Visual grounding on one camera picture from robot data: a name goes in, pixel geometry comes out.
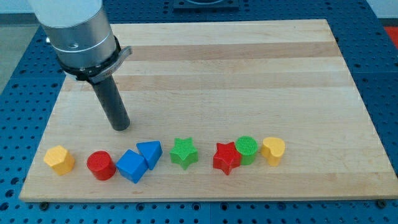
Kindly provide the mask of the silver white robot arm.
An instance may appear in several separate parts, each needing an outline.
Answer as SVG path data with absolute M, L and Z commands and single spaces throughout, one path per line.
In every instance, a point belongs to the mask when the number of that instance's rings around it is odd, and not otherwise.
M 28 3 L 65 66 L 94 67 L 116 51 L 102 0 L 29 0 Z

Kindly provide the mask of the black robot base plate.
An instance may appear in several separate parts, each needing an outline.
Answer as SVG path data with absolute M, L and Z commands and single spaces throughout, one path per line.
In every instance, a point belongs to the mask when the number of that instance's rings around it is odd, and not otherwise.
M 172 0 L 174 9 L 238 9 L 239 0 Z

